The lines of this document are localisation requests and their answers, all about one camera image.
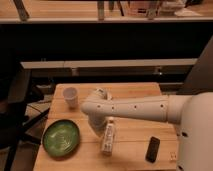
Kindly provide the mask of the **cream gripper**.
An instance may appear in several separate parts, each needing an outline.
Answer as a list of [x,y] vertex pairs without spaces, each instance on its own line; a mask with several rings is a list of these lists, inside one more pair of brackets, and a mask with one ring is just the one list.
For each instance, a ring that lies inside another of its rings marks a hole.
[[100,125],[91,125],[91,128],[97,136],[101,137],[105,132],[106,123],[102,123]]

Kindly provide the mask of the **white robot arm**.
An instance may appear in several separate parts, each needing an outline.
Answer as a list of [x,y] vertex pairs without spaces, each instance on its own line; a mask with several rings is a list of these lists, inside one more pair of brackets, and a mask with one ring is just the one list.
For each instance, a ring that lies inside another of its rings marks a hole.
[[176,124],[180,131],[176,171],[213,170],[213,92],[113,100],[106,95],[96,89],[81,105],[94,131],[101,130],[107,116]]

